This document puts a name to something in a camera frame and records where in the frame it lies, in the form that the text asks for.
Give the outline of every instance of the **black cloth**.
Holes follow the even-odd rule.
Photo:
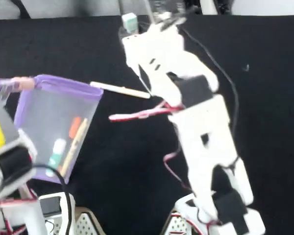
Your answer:
[[[120,17],[0,21],[0,77],[47,73],[143,90],[125,64],[120,25]],[[253,188],[252,207],[267,234],[294,234],[294,17],[191,16],[184,27],[237,85],[235,141]],[[231,113],[225,78],[188,39],[186,49],[219,76]],[[7,108],[13,114],[12,97]],[[162,157],[177,147],[166,116],[108,120],[158,101],[105,92],[74,167],[69,187],[76,204],[90,208],[107,234],[159,234],[174,202],[188,193],[163,166]],[[186,178],[182,155],[172,167]],[[31,185],[39,195],[60,190],[42,181]]]

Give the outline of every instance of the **wall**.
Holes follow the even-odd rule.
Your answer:
[[[233,15],[294,15],[294,0],[234,0]]]

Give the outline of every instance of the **marker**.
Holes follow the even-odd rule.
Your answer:
[[[65,150],[66,144],[67,144],[67,142],[64,139],[57,139],[54,142],[52,155],[51,155],[49,162],[48,162],[49,166],[53,167],[54,169],[58,168],[58,166],[61,162],[62,155]],[[46,175],[49,177],[52,177],[54,175],[54,173],[51,170],[47,169]]]
[[[81,122],[82,122],[82,119],[80,117],[74,117],[70,131],[69,131],[69,137],[71,139],[75,138]]]

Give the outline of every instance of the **perforated metal plate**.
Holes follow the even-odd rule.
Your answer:
[[[76,235],[98,235],[91,218],[82,213],[76,223]]]
[[[61,217],[55,219],[49,219],[46,222],[46,228],[49,235],[59,235],[61,228]],[[82,213],[76,222],[76,235],[98,235],[93,222],[87,213]]]
[[[164,235],[192,235],[192,227],[181,217],[172,217]]]

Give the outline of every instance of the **black wire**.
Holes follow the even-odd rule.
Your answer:
[[[210,53],[210,51],[208,50],[208,48],[202,42],[200,42],[198,39],[196,39],[195,37],[193,37],[186,29],[180,27],[180,30],[191,41],[193,41],[196,45],[200,46],[205,51],[205,53],[208,55],[208,57],[210,58],[210,60],[221,71],[221,73],[224,75],[224,77],[227,79],[227,81],[231,85],[231,89],[232,89],[233,96],[234,96],[234,111],[233,111],[233,115],[232,115],[233,122],[232,122],[231,132],[232,132],[232,136],[234,138],[235,137],[235,132],[236,132],[236,126],[237,126],[238,116],[239,116],[239,108],[240,108],[239,94],[238,94],[238,92],[236,90],[235,83],[232,81],[231,77],[226,73],[226,71],[219,65],[219,63],[215,60],[215,58]]]
[[[9,184],[11,184],[12,182],[16,181],[20,176],[24,175],[25,173],[29,172],[32,168],[45,168],[45,169],[49,169],[51,170],[60,180],[61,186],[62,186],[62,190],[65,194],[66,200],[67,200],[67,204],[68,204],[68,213],[69,213],[69,221],[68,221],[68,226],[66,229],[66,235],[69,235],[70,232],[70,227],[72,224],[72,207],[71,207],[71,199],[70,199],[70,195],[69,192],[67,190],[67,186],[65,184],[65,181],[63,179],[63,177],[61,176],[61,174],[54,168],[52,168],[49,165],[45,165],[45,164],[34,164],[34,165],[30,165],[27,167],[24,167],[22,169],[20,169],[18,172],[15,172],[14,174],[12,174],[10,177],[8,177],[7,179],[3,180],[0,184],[0,193],[2,192],[2,190]]]
[[[49,233],[52,233],[52,231],[54,230],[54,227],[55,227],[54,223],[50,222],[49,220],[46,220],[45,222],[50,223],[50,224],[53,225],[52,230],[49,232]]]
[[[7,221],[6,221],[6,218],[4,216],[2,208],[0,208],[0,211],[1,211],[1,214],[2,214],[2,219],[3,219],[3,222],[4,222],[5,230],[9,231],[8,224],[7,224]]]
[[[220,11],[220,8],[219,8],[219,1],[218,0],[213,0],[213,2],[214,2],[214,5],[216,7],[216,11],[217,11],[218,15],[220,15],[221,11]]]

